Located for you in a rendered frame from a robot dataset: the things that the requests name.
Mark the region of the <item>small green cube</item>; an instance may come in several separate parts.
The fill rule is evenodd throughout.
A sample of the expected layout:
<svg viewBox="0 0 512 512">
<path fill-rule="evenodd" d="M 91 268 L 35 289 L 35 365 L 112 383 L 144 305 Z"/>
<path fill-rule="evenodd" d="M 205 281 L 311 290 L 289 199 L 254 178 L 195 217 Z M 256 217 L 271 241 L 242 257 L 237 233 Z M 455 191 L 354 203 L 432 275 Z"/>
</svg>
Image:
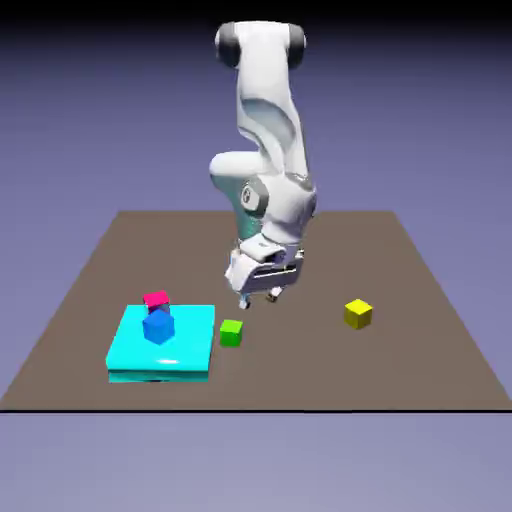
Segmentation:
<svg viewBox="0 0 512 512">
<path fill-rule="evenodd" d="M 239 320 L 225 319 L 219 331 L 221 346 L 236 347 L 241 344 L 243 334 L 243 322 Z"/>
</svg>

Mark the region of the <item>small blue cube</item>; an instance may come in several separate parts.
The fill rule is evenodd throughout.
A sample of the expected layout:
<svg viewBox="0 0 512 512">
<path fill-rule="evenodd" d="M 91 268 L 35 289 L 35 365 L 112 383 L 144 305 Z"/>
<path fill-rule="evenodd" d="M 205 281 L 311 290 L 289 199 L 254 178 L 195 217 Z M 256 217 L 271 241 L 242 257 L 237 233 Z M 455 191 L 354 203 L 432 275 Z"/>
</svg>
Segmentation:
<svg viewBox="0 0 512 512">
<path fill-rule="evenodd" d="M 162 309 L 155 309 L 142 321 L 144 337 L 161 345 L 174 336 L 174 318 Z"/>
</svg>

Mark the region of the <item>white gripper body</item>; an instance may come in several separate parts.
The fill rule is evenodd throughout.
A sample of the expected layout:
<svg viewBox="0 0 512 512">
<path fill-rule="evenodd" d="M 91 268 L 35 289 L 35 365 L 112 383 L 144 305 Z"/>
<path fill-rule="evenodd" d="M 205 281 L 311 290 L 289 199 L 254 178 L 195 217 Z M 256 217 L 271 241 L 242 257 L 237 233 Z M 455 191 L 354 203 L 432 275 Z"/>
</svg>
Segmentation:
<svg viewBox="0 0 512 512">
<path fill-rule="evenodd" d="M 295 284 L 301 273 L 301 251 L 288 263 L 258 262 L 239 249 L 233 249 L 225 277 L 232 290 L 240 295 L 285 288 Z"/>
</svg>

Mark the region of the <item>large cyan box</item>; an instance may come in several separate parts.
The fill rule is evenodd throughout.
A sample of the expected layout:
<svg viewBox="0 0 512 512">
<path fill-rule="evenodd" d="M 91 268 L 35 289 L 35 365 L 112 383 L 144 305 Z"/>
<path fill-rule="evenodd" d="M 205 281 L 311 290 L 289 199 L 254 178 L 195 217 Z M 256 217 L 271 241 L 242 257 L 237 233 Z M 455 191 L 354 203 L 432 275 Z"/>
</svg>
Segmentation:
<svg viewBox="0 0 512 512">
<path fill-rule="evenodd" d="M 213 305 L 173 305 L 174 336 L 161 345 L 144 337 L 145 305 L 128 305 L 106 356 L 111 383 L 205 382 L 215 330 Z"/>
</svg>

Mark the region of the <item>small pink cube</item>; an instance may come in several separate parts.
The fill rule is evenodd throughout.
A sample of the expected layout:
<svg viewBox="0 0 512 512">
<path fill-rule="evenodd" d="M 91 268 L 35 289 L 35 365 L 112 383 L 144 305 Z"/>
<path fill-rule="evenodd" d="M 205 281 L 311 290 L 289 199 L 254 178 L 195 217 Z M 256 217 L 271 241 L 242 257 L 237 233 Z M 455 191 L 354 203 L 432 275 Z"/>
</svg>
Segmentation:
<svg viewBox="0 0 512 512">
<path fill-rule="evenodd" d="M 143 303 L 146 305 L 149 313 L 155 310 L 170 311 L 170 299 L 165 290 L 144 294 Z"/>
</svg>

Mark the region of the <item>small yellow cube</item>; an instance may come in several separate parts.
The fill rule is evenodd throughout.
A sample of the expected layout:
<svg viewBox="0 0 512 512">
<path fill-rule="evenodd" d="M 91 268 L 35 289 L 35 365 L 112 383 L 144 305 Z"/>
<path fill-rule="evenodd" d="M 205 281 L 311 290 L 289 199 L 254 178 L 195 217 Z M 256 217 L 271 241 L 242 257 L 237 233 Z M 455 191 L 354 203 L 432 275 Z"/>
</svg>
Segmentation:
<svg viewBox="0 0 512 512">
<path fill-rule="evenodd" d="M 355 299 L 344 306 L 344 321 L 359 330 L 371 324 L 373 307 L 361 299 Z"/>
</svg>

